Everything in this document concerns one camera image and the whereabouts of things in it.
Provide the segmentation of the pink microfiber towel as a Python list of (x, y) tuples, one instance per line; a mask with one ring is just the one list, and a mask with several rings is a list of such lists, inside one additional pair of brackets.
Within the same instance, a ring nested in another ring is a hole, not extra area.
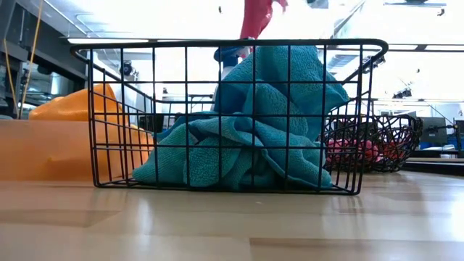
[(371, 141), (357, 141), (348, 139), (331, 139), (326, 144), (327, 162), (348, 162), (365, 160), (379, 161), (379, 150)]

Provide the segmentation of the black rectangular wire basket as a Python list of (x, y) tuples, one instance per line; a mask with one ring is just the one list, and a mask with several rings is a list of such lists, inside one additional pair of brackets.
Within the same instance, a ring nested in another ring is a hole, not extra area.
[[(165, 98), (158, 94), (147, 95), (139, 93), (139, 97), (144, 103), (141, 106), (129, 105), (127, 98), (136, 92), (135, 83), (111, 73), (104, 72), (101, 80), (90, 79), (88, 82), (88, 125), (89, 137), (91, 138), (91, 168), (93, 170), (93, 183), (99, 188), (135, 188), (135, 189), (162, 189), (162, 190), (185, 190), (185, 191), (214, 191), (214, 192), (248, 192), (248, 193), (289, 193), (289, 194), (341, 194), (357, 195), (360, 193), (363, 171), (345, 172), (342, 170), (327, 170), (331, 176), (331, 186), (323, 188), (320, 185), (315, 187), (294, 186), (287, 183), (277, 188), (257, 188), (255, 186), (245, 187), (240, 190), (230, 190), (219, 186), (206, 188), (196, 188), (190, 185), (173, 185), (169, 183), (142, 183), (133, 178), (128, 170), (123, 171), (123, 177), (117, 180), (101, 182), (99, 171), (96, 166), (96, 124), (115, 125), (123, 130), (131, 129), (132, 126), (138, 131), (148, 133), (152, 139), (153, 150), (157, 149), (157, 137), (161, 133), (152, 133), (138, 126), (138, 119), (144, 115), (166, 115), (171, 116), (168, 129), (170, 130), (180, 118), (184, 123), (188, 123), (190, 118), (198, 118), (201, 115), (209, 115), (209, 111), (214, 103), (213, 94), (216, 85), (221, 82), (218, 77), (220, 70), (224, 68), (220, 62), (214, 59), (215, 51), (221, 46), (251, 46), (249, 54), (243, 50), (243, 54), (238, 58), (238, 63), (242, 62), (250, 54), (256, 52), (258, 46), (314, 46), (318, 50), (318, 59), (323, 64), (325, 73), (330, 73), (335, 77), (335, 82), (343, 86), (347, 92), (349, 100), (339, 107), (333, 108), (329, 113), (321, 115), (320, 135), (315, 139), (320, 144), (320, 153), (325, 157), (326, 148), (324, 132), (326, 125), (332, 119), (366, 116), (370, 118), (370, 92), (371, 77), (363, 74), (363, 58), (371, 55), (373, 60), (383, 56), (388, 51), (388, 44), (385, 41), (373, 38), (345, 38), (345, 39), (300, 39), (300, 40), (197, 40), (197, 41), (143, 41), (138, 43), (81, 43), (71, 48), (71, 53), (79, 60), (83, 61), (88, 68), (88, 73), (93, 74), (100, 71), (100, 66), (94, 63), (94, 55), (98, 51), (114, 51), (119, 59), (125, 59), (130, 51), (146, 51), (152, 57), (157, 56), (163, 51), (175, 51), (179, 66), (175, 70), (173, 79), (169, 79), (160, 72), (161, 64), (152, 63), (152, 76), (146, 81), (146, 85), (153, 89), (162, 87), (180, 87), (182, 94), (173, 100), (175, 107), (173, 112), (168, 112), (162, 108)], [(99, 113), (94, 112), (94, 86), (96, 84), (110, 84), (116, 102), (120, 103), (123, 110), (115, 115), (122, 116), (122, 122), (112, 123), (107, 120), (107, 113), (103, 112), (103, 120), (96, 118)]]

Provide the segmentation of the grey computer monitor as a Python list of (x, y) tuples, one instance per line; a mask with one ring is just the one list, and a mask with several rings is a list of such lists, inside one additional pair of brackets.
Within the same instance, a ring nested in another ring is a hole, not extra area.
[(431, 144), (447, 143), (447, 123), (443, 117), (422, 117), (423, 130), (421, 142)]

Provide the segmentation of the white spray bottle blue trigger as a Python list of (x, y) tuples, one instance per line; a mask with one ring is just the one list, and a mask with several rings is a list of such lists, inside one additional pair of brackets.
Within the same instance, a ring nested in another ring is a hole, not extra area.
[(243, 50), (249, 49), (251, 46), (221, 46), (214, 54), (214, 59), (220, 62), (224, 68), (220, 70), (221, 75), (218, 77), (221, 80), (216, 85), (213, 94), (213, 105), (209, 114), (213, 117), (230, 116), (234, 113), (251, 112), (251, 104), (243, 110), (248, 96), (252, 96), (252, 83), (241, 83), (241, 78), (250, 78), (248, 75), (252, 70), (253, 57), (246, 58), (243, 63), (238, 63), (238, 58), (243, 54)]

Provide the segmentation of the black monitor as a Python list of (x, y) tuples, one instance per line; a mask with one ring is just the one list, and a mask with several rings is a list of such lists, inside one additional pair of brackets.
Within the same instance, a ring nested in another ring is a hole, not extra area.
[(145, 131), (152, 133), (162, 133), (168, 129), (171, 116), (166, 115), (144, 115), (138, 119), (138, 126)]

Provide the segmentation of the dark metal shelving rack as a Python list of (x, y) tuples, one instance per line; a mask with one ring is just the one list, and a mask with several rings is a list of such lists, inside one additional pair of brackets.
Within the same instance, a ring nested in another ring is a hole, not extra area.
[(70, 53), (69, 36), (84, 31), (54, 0), (0, 0), (0, 119), (84, 88), (86, 66)]

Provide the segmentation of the dark side table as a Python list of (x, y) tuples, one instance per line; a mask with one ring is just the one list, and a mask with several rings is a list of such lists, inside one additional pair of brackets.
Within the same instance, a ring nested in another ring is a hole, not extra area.
[(410, 157), (402, 170), (464, 177), (464, 158), (414, 158)]

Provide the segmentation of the red microfiber towel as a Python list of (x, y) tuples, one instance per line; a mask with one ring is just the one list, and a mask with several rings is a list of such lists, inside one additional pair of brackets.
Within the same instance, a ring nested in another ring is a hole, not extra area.
[(384, 144), (383, 153), (384, 156), (391, 160), (398, 160), (406, 154), (406, 146), (404, 142), (395, 143), (390, 141), (389, 143)]
[(277, 2), (284, 12), (286, 11), (287, 0), (244, 0), (240, 38), (258, 39), (272, 19), (274, 2)]

